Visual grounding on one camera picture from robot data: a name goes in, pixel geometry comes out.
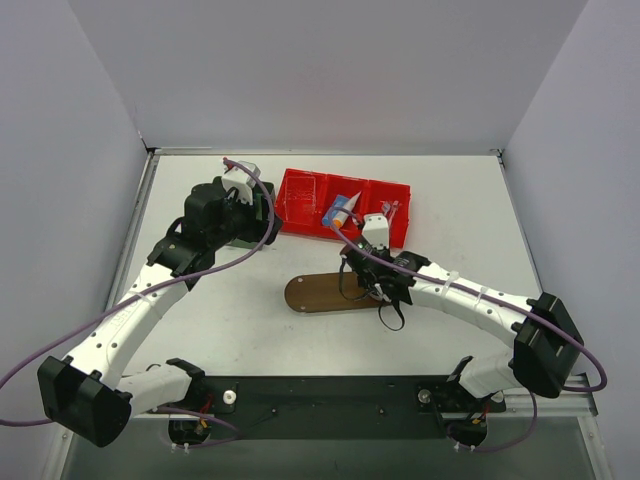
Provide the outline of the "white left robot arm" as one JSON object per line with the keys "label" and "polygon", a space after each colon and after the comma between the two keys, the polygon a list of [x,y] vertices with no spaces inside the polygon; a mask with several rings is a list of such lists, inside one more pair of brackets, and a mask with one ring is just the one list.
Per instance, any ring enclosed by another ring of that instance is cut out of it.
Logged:
{"label": "white left robot arm", "polygon": [[274,242],[282,221],[274,185],[229,173],[194,186],[184,213],[169,226],[121,301],[63,359],[47,357],[37,370],[45,415],[97,447],[112,443],[129,419],[164,404],[193,411],[204,402],[202,369],[178,358],[155,371],[125,377],[125,367],[166,312],[209,270],[215,254],[239,240]]}

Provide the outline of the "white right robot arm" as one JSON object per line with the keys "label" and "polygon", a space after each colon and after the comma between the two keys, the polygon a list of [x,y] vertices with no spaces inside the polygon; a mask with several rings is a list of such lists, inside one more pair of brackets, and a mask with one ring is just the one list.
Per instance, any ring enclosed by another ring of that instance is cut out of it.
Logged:
{"label": "white right robot arm", "polygon": [[523,387],[556,398],[584,343],[560,298],[509,295],[464,279],[429,259],[403,251],[392,256],[364,238],[341,251],[358,285],[399,309],[402,303],[438,310],[492,335],[508,348],[486,358],[462,361],[453,381],[481,399]]}

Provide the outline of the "clear acrylic toothbrush holder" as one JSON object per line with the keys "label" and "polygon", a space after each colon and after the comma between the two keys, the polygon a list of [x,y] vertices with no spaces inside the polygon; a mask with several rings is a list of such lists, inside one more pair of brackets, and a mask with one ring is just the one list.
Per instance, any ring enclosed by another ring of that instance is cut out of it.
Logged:
{"label": "clear acrylic toothbrush holder", "polygon": [[318,179],[310,172],[287,170],[280,190],[282,219],[290,225],[311,225],[314,220]]}

